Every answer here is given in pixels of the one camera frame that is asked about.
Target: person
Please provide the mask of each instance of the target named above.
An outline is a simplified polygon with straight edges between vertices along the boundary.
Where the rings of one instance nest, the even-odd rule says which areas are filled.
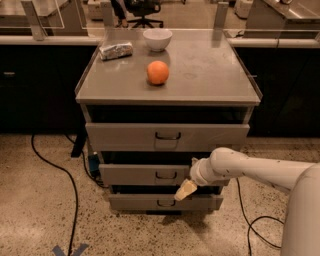
[[[118,17],[118,23],[115,25],[116,28],[128,28],[129,24],[127,21],[127,8],[124,0],[111,0],[111,5],[114,14]]]

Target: bottom drawer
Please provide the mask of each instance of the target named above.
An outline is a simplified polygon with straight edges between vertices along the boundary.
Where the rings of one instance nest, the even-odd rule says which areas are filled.
[[[182,201],[176,201],[173,194],[110,194],[113,210],[145,211],[213,211],[219,210],[223,197],[206,194],[193,195]]]

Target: silver chip bag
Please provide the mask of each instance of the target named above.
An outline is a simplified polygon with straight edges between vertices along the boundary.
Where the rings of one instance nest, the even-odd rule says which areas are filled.
[[[133,53],[131,42],[101,46],[100,57],[102,60],[112,60],[124,56],[130,56]]]

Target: black cabinet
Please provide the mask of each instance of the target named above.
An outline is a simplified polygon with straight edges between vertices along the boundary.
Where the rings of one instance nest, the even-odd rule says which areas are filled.
[[[249,135],[320,136],[320,49],[237,48],[263,98]]]
[[[78,132],[74,89],[95,49],[0,45],[0,132]]]

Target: top drawer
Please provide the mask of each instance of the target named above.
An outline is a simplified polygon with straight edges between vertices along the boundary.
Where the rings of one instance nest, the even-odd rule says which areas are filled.
[[[86,124],[94,151],[210,152],[218,145],[241,145],[248,125]]]

